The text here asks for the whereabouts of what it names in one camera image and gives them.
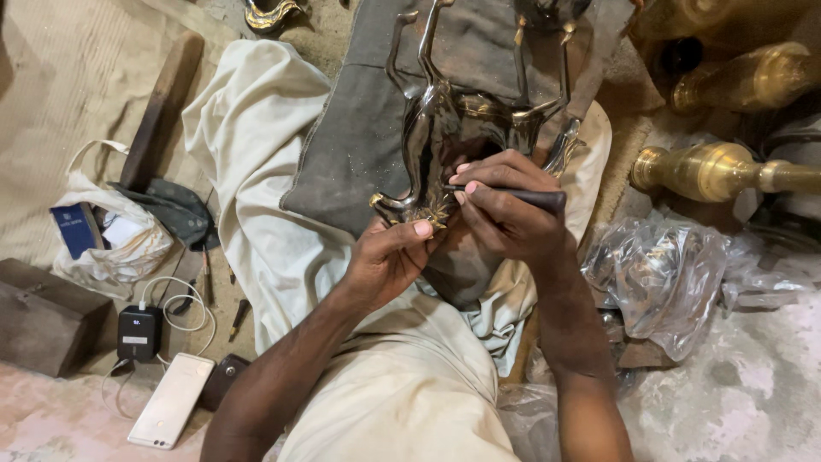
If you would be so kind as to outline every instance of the charging cable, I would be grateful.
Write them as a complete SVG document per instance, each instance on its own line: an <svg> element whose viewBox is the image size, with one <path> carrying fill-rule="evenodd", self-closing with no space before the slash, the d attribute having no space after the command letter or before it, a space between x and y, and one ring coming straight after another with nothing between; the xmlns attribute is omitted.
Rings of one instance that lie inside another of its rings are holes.
<svg viewBox="0 0 821 462"><path fill-rule="evenodd" d="M183 330L183 331L186 331L186 332L193 332L195 330L202 329L205 326L205 321L207 320L207 318L208 317L211 318L211 336L209 336L208 342L205 343L205 346L200 350L199 353L196 354L197 356L200 356L205 351L205 349L208 348L209 345L211 345L211 340L213 340L213 335L217 332L217 320L214 319L213 313L211 312L211 310L208 307L205 306L205 303L203 303L202 297L200 297L200 293L197 292L197 289L194 289L193 285L188 284L184 280L181 280L179 278L175 278L173 276L159 276L157 278L154 278L154 279L150 280L149 283L147 285L145 285L145 289L143 289L143 296L142 296L142 299L140 300L140 310L143 310L143 311L145 310L145 295L148 293L149 288L152 285L154 285L154 283L156 283L157 281L161 281L161 280L175 280L176 282L178 282L180 284L183 284L186 287L188 287L189 289L191 289L191 292L194 293L194 295L189 295L187 293L182 293L180 295L175 295L173 297L170 297L168 300L165 301L165 303L163 304L163 316L165 317L165 320L168 322L168 324L171 325L171 327L173 327L174 329ZM202 317L202 320L200 321L199 326L196 326L196 327L182 327L182 326L178 326L178 325L174 324L173 322L171 322L171 319L168 318L168 304L170 302L178 299L178 298L190 298L190 299L192 299L195 302L200 304L200 306L203 308L203 317ZM171 363L169 361L166 361L165 359L163 359L163 357L160 356L159 353L157 354L157 358L165 366L170 366L171 365Z"/></svg>
<svg viewBox="0 0 821 462"><path fill-rule="evenodd" d="M108 406L108 403L105 400L105 394L103 393L103 389L105 387L105 381L111 376L111 373L116 371L118 368L125 366L126 364L128 364L129 361L130 361L130 359L123 359L119 363L114 364L114 367L112 367L111 370L108 371L108 373L105 375L105 377L103 377L103 381L100 382L100 399L103 400L103 404L105 404L105 409L108 409L108 412L110 412L114 417L119 417L119 418L122 418L124 420L134 420L134 418L133 417L128 417L127 415L121 413L119 411L119 409L117 411L115 411L114 409L111 409L111 407Z"/></svg>

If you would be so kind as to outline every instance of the white tote bag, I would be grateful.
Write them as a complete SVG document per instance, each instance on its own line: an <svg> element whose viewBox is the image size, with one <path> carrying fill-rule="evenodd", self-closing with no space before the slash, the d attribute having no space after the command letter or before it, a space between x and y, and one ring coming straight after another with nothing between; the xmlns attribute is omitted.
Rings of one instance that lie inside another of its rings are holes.
<svg viewBox="0 0 821 462"><path fill-rule="evenodd" d="M173 240L149 212L117 191L102 189L80 171L85 153L97 143L128 154L128 147L115 141L91 141L83 146L66 170L68 192L54 206L89 202L128 219L138 229L119 248L88 249L77 260L71 259L64 243L54 259L53 272L87 289L127 300L134 293L134 283L157 269L168 254Z"/></svg>

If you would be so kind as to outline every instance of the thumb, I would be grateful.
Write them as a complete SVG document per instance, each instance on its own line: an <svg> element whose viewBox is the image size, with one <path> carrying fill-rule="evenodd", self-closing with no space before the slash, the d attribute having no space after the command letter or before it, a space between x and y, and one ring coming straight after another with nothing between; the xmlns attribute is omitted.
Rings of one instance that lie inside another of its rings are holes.
<svg viewBox="0 0 821 462"><path fill-rule="evenodd" d="M433 226L426 219L395 224L391 228L371 236L368 252L377 259L405 247L423 243L433 235Z"/></svg>

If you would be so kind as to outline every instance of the hand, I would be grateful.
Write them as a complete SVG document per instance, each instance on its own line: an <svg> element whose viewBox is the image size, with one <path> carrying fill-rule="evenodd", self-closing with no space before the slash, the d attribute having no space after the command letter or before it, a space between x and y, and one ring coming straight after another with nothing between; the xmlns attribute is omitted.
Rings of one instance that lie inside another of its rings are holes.
<svg viewBox="0 0 821 462"><path fill-rule="evenodd" d="M427 220L388 227L375 216L353 248L351 263L338 289L365 314L374 312L398 297L428 264L428 256L441 241L433 238Z"/></svg>
<svg viewBox="0 0 821 462"><path fill-rule="evenodd" d="M534 277L552 278L576 266L576 240L564 226L564 214L548 212L491 187L528 191L558 191L559 181L524 155L506 150L484 160L460 165L450 184L466 185L456 192L463 220L488 249L527 264Z"/></svg>

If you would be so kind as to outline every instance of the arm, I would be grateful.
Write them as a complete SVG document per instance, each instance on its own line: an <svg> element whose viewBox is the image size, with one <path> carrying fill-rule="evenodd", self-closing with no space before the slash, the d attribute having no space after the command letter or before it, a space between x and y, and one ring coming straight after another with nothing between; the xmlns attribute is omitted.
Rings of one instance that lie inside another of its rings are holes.
<svg viewBox="0 0 821 462"><path fill-rule="evenodd" d="M513 150L456 171L450 183L466 185L456 199L477 240L526 263L536 282L541 348L558 389L562 459L633 460L616 406L607 338L564 217L485 186L556 191L558 181Z"/></svg>
<svg viewBox="0 0 821 462"><path fill-rule="evenodd" d="M437 241L427 221L374 218L345 276L294 330L234 382L205 434L203 461L262 460L354 328L419 276Z"/></svg>

